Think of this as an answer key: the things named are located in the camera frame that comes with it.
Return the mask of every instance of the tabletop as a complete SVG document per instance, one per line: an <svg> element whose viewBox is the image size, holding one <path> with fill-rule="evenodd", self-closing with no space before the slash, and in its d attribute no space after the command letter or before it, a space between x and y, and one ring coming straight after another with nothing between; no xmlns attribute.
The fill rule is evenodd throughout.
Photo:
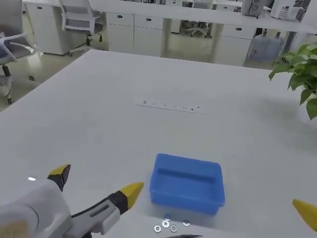
<svg viewBox="0 0 317 238"><path fill-rule="evenodd" d="M295 117L300 92L286 90L289 74L272 82L268 74L90 50L0 113L0 189L70 163L63 193L72 213L145 183L108 237L171 236L153 230L170 212L177 234L315 238L292 199L317 204L317 132ZM140 100L200 106L204 114L137 106ZM158 153L220 163L226 204L215 217L150 202Z"/></svg>

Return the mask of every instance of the green plant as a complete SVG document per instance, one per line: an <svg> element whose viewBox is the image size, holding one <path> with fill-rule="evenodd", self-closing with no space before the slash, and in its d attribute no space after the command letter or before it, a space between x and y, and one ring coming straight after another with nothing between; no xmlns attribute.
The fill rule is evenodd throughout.
<svg viewBox="0 0 317 238"><path fill-rule="evenodd" d="M297 53L285 53L273 64L269 74L270 81L275 74L293 73L288 89L295 91L303 86L300 105L307 101L307 113L310 119L317 117L317 43L302 45Z"/></svg>

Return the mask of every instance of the power outlet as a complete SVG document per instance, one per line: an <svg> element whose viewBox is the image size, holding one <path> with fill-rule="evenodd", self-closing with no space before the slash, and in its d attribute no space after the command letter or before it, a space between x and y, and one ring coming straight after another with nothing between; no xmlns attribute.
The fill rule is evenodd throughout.
<svg viewBox="0 0 317 238"><path fill-rule="evenodd" d="M159 101L149 101L141 100L136 102L137 106L150 107L150 108L160 108L166 110L195 113L195 114L205 114L201 106L189 106L176 103L165 103Z"/></svg>

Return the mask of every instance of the chair wheel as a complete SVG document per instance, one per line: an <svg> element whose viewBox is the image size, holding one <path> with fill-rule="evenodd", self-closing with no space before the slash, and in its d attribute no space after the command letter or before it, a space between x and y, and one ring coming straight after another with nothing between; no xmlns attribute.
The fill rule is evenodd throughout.
<svg viewBox="0 0 317 238"><path fill-rule="evenodd" d="M13 99L12 98L7 98L6 99L6 103L8 103L8 105L12 105L13 104Z"/></svg>

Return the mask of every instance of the blue plastic tray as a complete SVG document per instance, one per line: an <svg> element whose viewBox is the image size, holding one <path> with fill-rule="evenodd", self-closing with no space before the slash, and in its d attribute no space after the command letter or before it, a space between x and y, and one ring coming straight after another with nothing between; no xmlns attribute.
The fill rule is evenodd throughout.
<svg viewBox="0 0 317 238"><path fill-rule="evenodd" d="M152 203L215 215L224 205L218 163L158 154L151 178Z"/></svg>

